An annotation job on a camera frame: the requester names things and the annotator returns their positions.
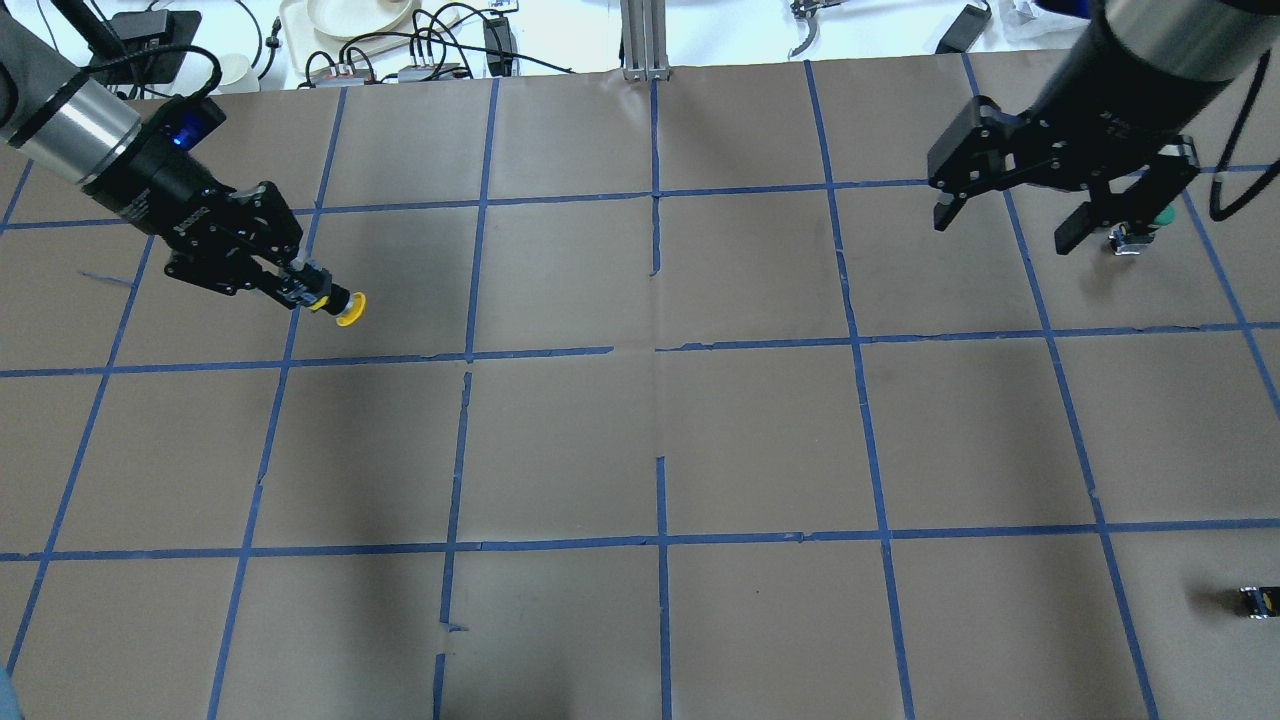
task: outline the silver cylinder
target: silver cylinder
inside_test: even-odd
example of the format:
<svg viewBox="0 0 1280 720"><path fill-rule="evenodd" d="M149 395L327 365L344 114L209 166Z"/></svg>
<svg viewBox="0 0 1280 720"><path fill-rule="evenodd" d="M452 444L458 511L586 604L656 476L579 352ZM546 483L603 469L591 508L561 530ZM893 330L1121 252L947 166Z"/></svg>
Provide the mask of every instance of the silver cylinder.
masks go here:
<svg viewBox="0 0 1280 720"><path fill-rule="evenodd" d="M84 184L114 163L141 128L133 108L87 82L19 150L67 181Z"/></svg>
<svg viewBox="0 0 1280 720"><path fill-rule="evenodd" d="M1251 13L1221 0L1107 0L1103 13L1137 58L1192 81L1231 79L1280 37L1280 14Z"/></svg>

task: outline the white round object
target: white round object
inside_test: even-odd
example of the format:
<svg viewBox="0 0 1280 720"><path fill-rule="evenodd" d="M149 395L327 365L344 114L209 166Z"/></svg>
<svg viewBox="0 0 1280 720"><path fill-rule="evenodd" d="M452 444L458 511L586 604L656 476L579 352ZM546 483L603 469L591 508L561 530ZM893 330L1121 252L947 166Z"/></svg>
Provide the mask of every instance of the white round object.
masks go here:
<svg viewBox="0 0 1280 720"><path fill-rule="evenodd" d="M223 79L218 83L218 92L257 92L257 76L253 74L253 65L247 55L233 53L219 55L218 64L223 68Z"/></svg>
<svg viewBox="0 0 1280 720"><path fill-rule="evenodd" d="M398 24L413 9L408 0L307 0L316 29L340 40Z"/></svg>

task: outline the robotic arm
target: robotic arm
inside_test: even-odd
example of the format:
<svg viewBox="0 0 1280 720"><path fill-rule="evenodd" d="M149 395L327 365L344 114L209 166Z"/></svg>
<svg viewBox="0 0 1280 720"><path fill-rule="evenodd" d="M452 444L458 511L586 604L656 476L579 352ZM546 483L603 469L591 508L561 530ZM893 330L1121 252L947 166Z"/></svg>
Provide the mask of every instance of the robotic arm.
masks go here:
<svg viewBox="0 0 1280 720"><path fill-rule="evenodd" d="M169 277L355 323L364 295L298 256L302 228L275 184L237 191L187 154L225 119L204 95L175 96L143 122L0 9L0 138L164 238Z"/></svg>
<svg viewBox="0 0 1280 720"><path fill-rule="evenodd" d="M1179 133L1280 37L1274 0L1092 8L1093 22L1030 108L1009 115L974 97L929 150L929 184L942 191L936 229L975 195L1032 183L1089 193L1059 225L1059 254L1097 229L1111 231L1116 254L1140 252L1199 173L1194 142ZM1132 187L1111 191L1143 168Z"/></svg>

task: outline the yellow ring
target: yellow ring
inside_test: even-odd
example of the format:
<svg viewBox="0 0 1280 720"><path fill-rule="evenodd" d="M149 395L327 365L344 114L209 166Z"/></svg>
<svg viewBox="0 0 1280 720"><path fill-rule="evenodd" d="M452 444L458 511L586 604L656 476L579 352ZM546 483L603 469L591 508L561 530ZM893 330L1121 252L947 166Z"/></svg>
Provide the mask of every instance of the yellow ring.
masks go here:
<svg viewBox="0 0 1280 720"><path fill-rule="evenodd" d="M356 320L358 320L361 315L365 314L365 305L366 305L365 293L352 292L351 305L346 310L343 310L342 314L338 315L338 318L335 319L338 327L346 328L348 325L355 324Z"/></svg>

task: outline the metal post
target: metal post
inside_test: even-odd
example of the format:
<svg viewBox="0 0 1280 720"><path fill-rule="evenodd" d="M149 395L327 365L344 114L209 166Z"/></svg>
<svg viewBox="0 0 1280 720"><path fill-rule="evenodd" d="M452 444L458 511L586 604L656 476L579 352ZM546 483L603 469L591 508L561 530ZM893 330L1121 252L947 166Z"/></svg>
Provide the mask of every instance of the metal post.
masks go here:
<svg viewBox="0 0 1280 720"><path fill-rule="evenodd" d="M667 0L622 0L622 74L667 79Z"/></svg>

